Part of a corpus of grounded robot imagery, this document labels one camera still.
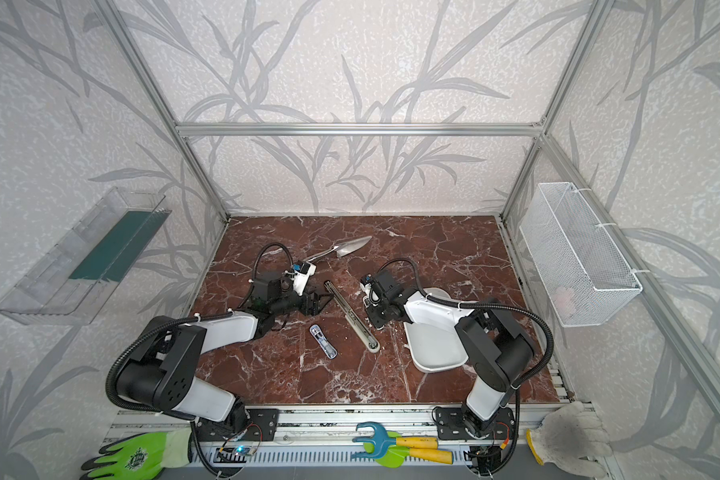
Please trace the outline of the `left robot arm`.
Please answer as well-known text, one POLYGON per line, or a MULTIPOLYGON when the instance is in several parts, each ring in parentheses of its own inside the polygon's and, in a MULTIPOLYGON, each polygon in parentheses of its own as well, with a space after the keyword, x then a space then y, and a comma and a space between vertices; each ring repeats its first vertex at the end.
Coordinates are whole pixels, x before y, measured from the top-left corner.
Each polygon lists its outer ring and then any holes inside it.
POLYGON ((315 262, 332 247, 282 273, 252 273, 249 291, 236 309, 183 319, 157 316, 121 353, 105 380, 114 405, 191 420, 203 419, 234 431, 247 427, 243 400, 195 376, 202 354, 235 343, 262 338, 276 320, 299 312, 316 316, 332 299, 308 285, 315 262))

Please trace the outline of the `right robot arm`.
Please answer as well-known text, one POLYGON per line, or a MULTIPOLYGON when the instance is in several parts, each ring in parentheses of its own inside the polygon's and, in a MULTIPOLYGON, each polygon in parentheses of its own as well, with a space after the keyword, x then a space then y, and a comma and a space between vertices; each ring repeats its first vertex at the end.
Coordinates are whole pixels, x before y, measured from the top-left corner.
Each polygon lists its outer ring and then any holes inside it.
POLYGON ((472 366, 476 379, 461 407, 461 427, 469 437, 487 437, 514 392, 552 358, 554 337, 540 316, 495 299, 457 301, 441 289, 425 289, 409 258, 388 261, 361 283, 373 326, 404 323, 418 370, 472 366))

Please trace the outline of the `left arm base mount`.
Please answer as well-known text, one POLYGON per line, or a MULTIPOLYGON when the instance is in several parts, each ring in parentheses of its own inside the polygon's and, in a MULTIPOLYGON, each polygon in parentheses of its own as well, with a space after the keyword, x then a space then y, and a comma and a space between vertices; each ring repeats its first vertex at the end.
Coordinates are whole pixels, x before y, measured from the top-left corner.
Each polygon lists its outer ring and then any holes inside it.
POLYGON ((232 420, 201 419, 197 426, 198 438, 200 442, 270 442, 275 437, 279 414, 276 408, 247 408, 245 414, 238 414, 232 420))

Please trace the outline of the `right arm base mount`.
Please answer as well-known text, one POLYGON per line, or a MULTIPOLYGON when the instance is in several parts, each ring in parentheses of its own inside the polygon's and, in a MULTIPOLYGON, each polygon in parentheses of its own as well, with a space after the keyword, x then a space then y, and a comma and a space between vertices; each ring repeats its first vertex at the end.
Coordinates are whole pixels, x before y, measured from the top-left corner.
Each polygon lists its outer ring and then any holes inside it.
POLYGON ((480 421, 471 414, 465 421, 461 407, 435 406, 432 410, 432 419, 439 440, 503 442, 511 437, 511 426, 514 424, 515 416, 512 409, 503 407, 496 412, 490 422, 480 421))

